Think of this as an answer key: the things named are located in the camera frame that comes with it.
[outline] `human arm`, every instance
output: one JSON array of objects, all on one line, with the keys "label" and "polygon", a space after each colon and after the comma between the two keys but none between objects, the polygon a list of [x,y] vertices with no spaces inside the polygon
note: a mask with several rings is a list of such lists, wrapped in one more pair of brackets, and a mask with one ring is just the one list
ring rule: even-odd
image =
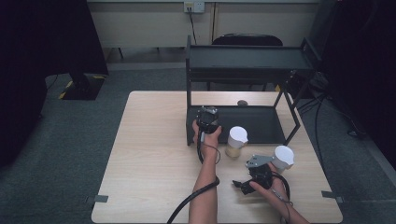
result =
[{"label": "human arm", "polygon": [[[271,170],[275,172],[275,166],[271,162],[269,165]],[[292,203],[289,202],[289,198],[286,195],[283,182],[279,178],[273,179],[273,184],[270,189],[265,189],[253,181],[250,181],[249,184],[256,191],[258,191],[262,197],[264,197],[267,202],[271,204],[271,206],[273,206],[275,210],[278,211],[279,214],[288,221],[289,224],[309,223],[303,216],[300,215],[299,212],[297,212],[297,210],[293,208]]]},{"label": "human arm", "polygon": [[[198,125],[196,121],[192,123],[192,128],[195,131],[194,142],[198,140]],[[205,141],[201,143],[201,152],[204,156],[204,161],[201,166],[200,173],[193,187],[193,192],[213,183],[216,180],[216,159],[218,152],[215,148],[219,145],[219,135],[221,127],[218,127],[212,134],[205,135]],[[218,194],[216,187],[205,191],[198,195],[190,202],[189,223],[217,223],[218,216]]]}]

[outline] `electrical outlet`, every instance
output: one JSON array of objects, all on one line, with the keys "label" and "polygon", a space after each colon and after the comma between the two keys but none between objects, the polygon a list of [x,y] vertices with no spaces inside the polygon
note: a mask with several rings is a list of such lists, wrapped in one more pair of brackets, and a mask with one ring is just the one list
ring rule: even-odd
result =
[{"label": "electrical outlet", "polygon": [[191,9],[191,12],[194,12],[194,2],[184,2],[184,12],[189,12],[188,8]]},{"label": "electrical outlet", "polygon": [[204,13],[205,12],[205,2],[194,2],[193,12]]}]

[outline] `gray carpet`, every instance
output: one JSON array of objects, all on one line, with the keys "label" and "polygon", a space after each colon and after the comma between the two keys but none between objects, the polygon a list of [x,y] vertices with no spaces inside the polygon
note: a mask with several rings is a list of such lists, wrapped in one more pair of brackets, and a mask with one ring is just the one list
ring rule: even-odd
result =
[{"label": "gray carpet", "polygon": [[[92,223],[92,197],[99,190],[129,93],[186,90],[184,69],[113,71],[95,101],[65,101],[58,97],[70,78],[59,75],[53,82],[55,78],[47,78],[51,87],[43,118],[21,155],[0,170],[2,224]],[[248,89],[220,84],[213,88]],[[205,83],[194,84],[193,89],[204,91]],[[318,153],[317,108],[302,118]],[[347,135],[349,128],[332,101],[326,100],[318,113],[318,155],[332,191],[344,198],[339,203],[342,223],[394,223],[396,188],[374,160],[369,140]]]}]

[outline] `white paper cup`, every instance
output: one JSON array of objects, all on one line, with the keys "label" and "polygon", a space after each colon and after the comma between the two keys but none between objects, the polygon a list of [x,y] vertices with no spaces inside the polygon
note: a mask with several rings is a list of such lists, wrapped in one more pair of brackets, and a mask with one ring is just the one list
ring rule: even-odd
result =
[{"label": "white paper cup", "polygon": [[281,174],[285,169],[290,169],[294,164],[294,152],[289,147],[279,146],[275,149],[272,164]]},{"label": "white paper cup", "polygon": [[225,154],[231,158],[237,158],[241,155],[241,148],[248,143],[247,131],[239,126],[231,128],[228,136],[227,148]]}]

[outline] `shelf top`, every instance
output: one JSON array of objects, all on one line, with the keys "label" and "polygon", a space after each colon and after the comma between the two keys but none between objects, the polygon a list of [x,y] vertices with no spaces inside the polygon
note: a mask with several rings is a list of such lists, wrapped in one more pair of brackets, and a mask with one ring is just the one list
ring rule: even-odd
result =
[{"label": "shelf top", "polygon": [[249,69],[311,71],[313,66],[300,48],[191,45],[190,69]]}]

